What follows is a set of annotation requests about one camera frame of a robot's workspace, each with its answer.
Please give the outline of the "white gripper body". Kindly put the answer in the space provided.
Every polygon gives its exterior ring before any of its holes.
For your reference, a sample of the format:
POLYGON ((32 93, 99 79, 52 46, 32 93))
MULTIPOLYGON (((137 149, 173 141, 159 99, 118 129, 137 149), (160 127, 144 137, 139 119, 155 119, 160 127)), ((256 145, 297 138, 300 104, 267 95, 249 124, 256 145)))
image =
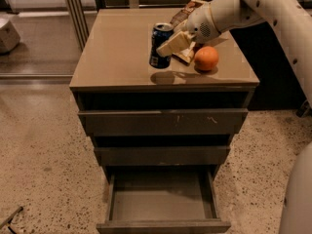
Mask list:
POLYGON ((195 9, 188 17, 185 26, 193 40, 199 44, 205 44, 221 34, 215 26, 210 3, 195 9))

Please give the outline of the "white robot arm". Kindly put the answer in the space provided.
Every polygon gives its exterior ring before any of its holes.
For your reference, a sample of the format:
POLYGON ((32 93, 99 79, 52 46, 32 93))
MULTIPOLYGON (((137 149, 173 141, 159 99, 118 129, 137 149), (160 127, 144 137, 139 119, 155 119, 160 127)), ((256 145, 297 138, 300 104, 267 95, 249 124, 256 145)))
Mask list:
MULTIPOLYGON (((297 0, 212 0, 183 20, 157 48, 164 57, 205 44, 221 33, 267 22, 312 104, 312 17, 297 0)), ((297 155, 288 181, 279 234, 312 234, 312 143, 297 155)))

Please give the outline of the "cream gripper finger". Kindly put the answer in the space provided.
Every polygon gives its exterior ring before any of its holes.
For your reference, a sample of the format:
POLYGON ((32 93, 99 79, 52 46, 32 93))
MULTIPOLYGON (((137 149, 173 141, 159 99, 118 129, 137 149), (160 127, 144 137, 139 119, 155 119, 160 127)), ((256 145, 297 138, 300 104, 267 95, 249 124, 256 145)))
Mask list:
POLYGON ((175 27, 174 32, 186 31, 187 30, 186 23, 187 20, 182 21, 175 27))
POLYGON ((160 57, 167 57, 174 53, 187 50, 191 47, 194 37, 195 35, 188 31, 174 33, 156 49, 156 52, 160 57))

